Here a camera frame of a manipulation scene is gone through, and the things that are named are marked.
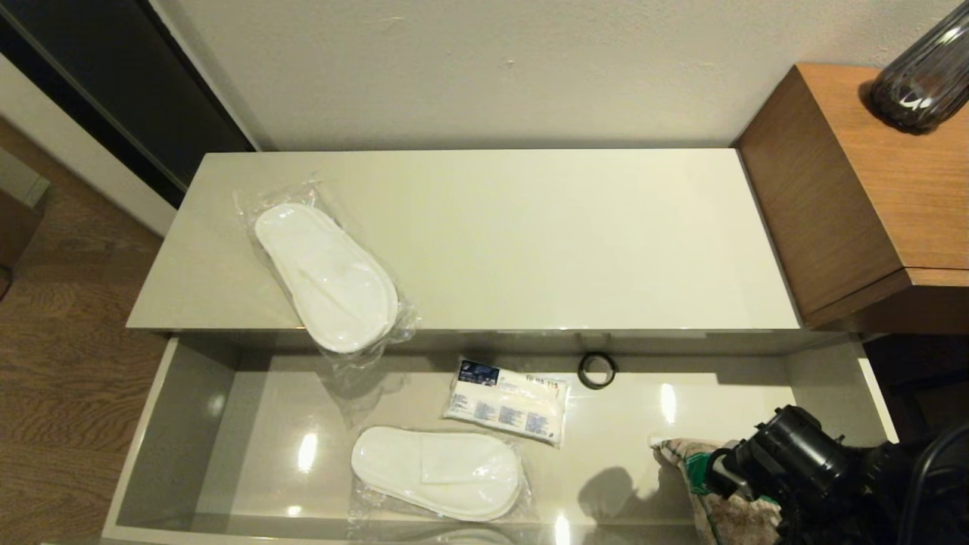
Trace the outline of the green printed snack bag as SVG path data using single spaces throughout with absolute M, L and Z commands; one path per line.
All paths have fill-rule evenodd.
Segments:
M 780 507 L 771 499 L 748 503 L 735 494 L 724 500 L 706 486 L 706 465 L 719 444 L 695 438 L 651 438 L 650 447 L 661 463 L 683 478 L 703 545 L 774 545 L 780 537 Z

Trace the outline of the glossy white drawer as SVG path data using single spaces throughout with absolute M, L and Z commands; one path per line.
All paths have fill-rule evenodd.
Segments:
M 167 342 L 104 538 L 134 545 L 695 545 L 659 445 L 714 447 L 799 406 L 851 446 L 899 441 L 861 342 L 792 348 L 630 335 L 420 335 L 361 370 L 310 341 L 180 332 Z M 373 494 L 360 437 L 490 434 L 524 487 L 489 522 Z

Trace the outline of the white slippers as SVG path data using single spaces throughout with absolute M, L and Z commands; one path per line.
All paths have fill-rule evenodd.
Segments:
M 493 432 L 371 425 L 350 452 L 354 519 L 380 513 L 460 523 L 533 523 L 519 442 Z
M 360 240 L 332 184 L 236 190 L 238 220 L 301 327 L 336 375 L 364 373 L 421 325 L 391 266 Z

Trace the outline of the black tape roll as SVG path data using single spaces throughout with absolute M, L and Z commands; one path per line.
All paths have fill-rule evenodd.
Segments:
M 579 361 L 579 382 L 589 390 L 599 391 L 615 381 L 619 369 L 615 360 L 603 352 L 589 352 Z

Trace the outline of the white wipes pack blue label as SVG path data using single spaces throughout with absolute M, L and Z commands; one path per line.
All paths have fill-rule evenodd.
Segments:
M 442 417 L 560 448 L 569 397 L 565 381 L 463 357 Z

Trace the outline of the brown wooden side cabinet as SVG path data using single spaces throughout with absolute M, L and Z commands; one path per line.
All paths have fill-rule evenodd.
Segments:
M 792 66 L 736 149 L 806 328 L 969 335 L 969 106 L 904 133 L 876 75 Z

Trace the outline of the glossy white low cabinet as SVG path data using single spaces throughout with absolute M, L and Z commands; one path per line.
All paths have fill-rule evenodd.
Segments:
M 300 327 L 235 198 L 311 179 L 425 330 L 800 328 L 729 148 L 210 153 L 128 327 Z

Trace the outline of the dark ribbed glass vase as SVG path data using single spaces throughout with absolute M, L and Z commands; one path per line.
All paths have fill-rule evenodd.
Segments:
M 875 77 L 870 111 L 897 129 L 925 134 L 969 103 L 969 0 Z

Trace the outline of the dark sliding door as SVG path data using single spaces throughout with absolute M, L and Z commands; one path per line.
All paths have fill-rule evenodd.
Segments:
M 0 0 L 0 53 L 170 206 L 254 149 L 149 0 Z

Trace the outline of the brown box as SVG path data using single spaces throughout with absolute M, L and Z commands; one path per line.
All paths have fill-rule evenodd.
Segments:
M 41 224 L 49 187 L 44 176 L 0 148 L 0 300 Z

